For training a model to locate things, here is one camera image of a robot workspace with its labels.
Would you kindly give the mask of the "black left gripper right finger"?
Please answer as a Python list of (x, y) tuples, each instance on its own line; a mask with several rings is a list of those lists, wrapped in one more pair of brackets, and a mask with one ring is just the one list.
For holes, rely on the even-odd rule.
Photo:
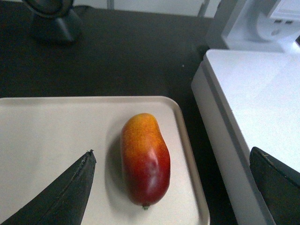
[(258, 147), (249, 156), (250, 170), (277, 225), (300, 223), (300, 173)]

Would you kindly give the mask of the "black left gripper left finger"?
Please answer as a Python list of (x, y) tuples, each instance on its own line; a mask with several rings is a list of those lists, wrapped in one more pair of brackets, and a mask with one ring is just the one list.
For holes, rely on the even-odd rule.
[(87, 151), (3, 225), (80, 225), (89, 200), (96, 158)]

